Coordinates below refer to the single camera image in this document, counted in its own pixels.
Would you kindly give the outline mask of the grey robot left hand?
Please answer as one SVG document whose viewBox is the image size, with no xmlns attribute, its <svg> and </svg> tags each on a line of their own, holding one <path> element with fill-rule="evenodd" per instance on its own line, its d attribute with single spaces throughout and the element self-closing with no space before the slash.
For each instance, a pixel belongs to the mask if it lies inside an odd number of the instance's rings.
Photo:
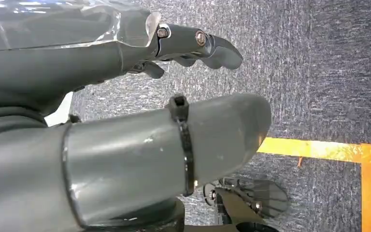
<svg viewBox="0 0 371 232">
<path fill-rule="evenodd" d="M 0 0 L 0 232 L 233 232 L 252 210 L 221 189 L 230 225 L 186 226 L 178 195 L 234 172 L 271 125 L 266 99 L 233 94 L 48 126 L 63 98 L 158 61 L 240 67 L 228 40 L 162 24 L 125 0 Z"/>
</svg>

